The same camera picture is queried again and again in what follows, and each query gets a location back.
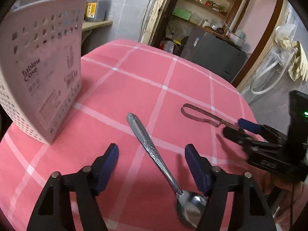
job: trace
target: green box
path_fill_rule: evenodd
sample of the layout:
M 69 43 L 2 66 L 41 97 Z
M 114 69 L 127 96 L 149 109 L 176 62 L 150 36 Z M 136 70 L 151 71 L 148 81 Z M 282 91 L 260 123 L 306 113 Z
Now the green box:
M 174 8 L 172 14 L 186 21 L 188 21 L 192 15 L 189 11 L 187 11 L 186 9 L 182 9 L 182 8 Z

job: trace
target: screw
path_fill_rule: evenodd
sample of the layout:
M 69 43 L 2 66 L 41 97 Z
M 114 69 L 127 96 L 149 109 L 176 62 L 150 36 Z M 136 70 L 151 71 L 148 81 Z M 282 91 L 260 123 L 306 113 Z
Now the screw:
M 82 171 L 84 171 L 85 173 L 90 172 L 92 170 L 91 166 L 85 166 Z
M 244 173 L 244 176 L 245 176 L 246 178 L 251 178 L 251 177 L 252 177 L 252 174 L 250 174 L 249 172 L 245 172 L 245 173 Z
M 60 173 L 58 171 L 55 171 L 51 174 L 52 178 L 57 178 L 60 175 Z
M 213 170 L 214 172 L 218 173 L 218 172 L 221 171 L 221 168 L 218 167 L 218 166 L 213 166 L 213 167 L 212 167 L 212 170 Z

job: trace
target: sticker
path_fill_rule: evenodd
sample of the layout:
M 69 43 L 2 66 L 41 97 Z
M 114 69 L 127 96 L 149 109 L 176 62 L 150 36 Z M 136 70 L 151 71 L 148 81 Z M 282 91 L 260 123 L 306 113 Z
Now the sticker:
M 195 42 L 194 42 L 194 44 L 193 44 L 194 47 L 197 45 L 199 39 L 200 39 L 200 37 L 197 37 L 197 38 L 196 38 L 196 40 L 195 40 Z
M 96 11 L 96 2 L 87 3 L 86 17 L 94 18 Z
M 61 91 L 56 92 L 54 89 L 39 109 L 39 113 L 46 124 L 50 122 L 59 109 L 61 103 L 60 95 Z
M 79 45 L 72 39 L 69 44 L 50 44 L 44 51 L 36 49 L 19 62 L 21 90 L 28 107 L 45 130 L 51 127 L 64 101 L 81 79 L 79 51 Z
M 77 70 L 73 70 L 71 73 L 68 75 L 64 76 L 64 82 L 66 83 L 66 88 L 68 89 L 71 87 L 70 85 L 73 83 L 74 80 L 76 80 L 78 75 Z

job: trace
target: red object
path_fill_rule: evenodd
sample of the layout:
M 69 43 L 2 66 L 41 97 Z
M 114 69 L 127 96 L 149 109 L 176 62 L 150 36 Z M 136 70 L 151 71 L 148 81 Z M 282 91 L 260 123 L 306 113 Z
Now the red object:
M 163 41 L 161 41 L 161 44 L 159 45 L 159 49 L 163 50 L 165 47 L 165 43 Z
M 191 103 L 230 123 L 256 122 L 245 100 L 224 79 L 162 50 L 117 40 L 81 58 L 83 87 L 51 146 L 23 133 L 14 123 L 0 143 L 0 208 L 16 231 L 25 231 L 46 180 L 54 171 L 75 173 L 116 143 L 120 157 L 108 186 L 96 197 L 109 230 L 189 231 L 175 211 L 167 180 L 130 129 L 131 112 L 142 121 L 166 165 L 185 190 L 197 187 L 184 158 L 186 144 L 226 172 L 264 172 L 245 162 L 241 147 L 222 128 L 181 114 Z M 74 194 L 76 230 L 81 229 Z M 232 201 L 227 201 L 226 228 Z

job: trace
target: spoon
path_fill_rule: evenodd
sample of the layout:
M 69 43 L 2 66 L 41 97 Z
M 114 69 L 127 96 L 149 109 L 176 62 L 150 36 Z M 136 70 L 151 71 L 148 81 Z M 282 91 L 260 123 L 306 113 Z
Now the spoon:
M 158 168 L 174 189 L 177 196 L 176 210 L 178 217 L 186 226 L 196 228 L 204 212 L 205 205 L 208 200 L 207 197 L 195 192 L 182 190 L 165 165 L 158 150 L 138 117 L 132 113 L 128 113 L 127 121 L 142 146 L 149 153 L 151 158 L 154 160 Z
M 224 22 L 224 25 L 226 26 L 227 30 L 229 30 L 229 32 L 231 33 L 229 26 L 225 22 Z

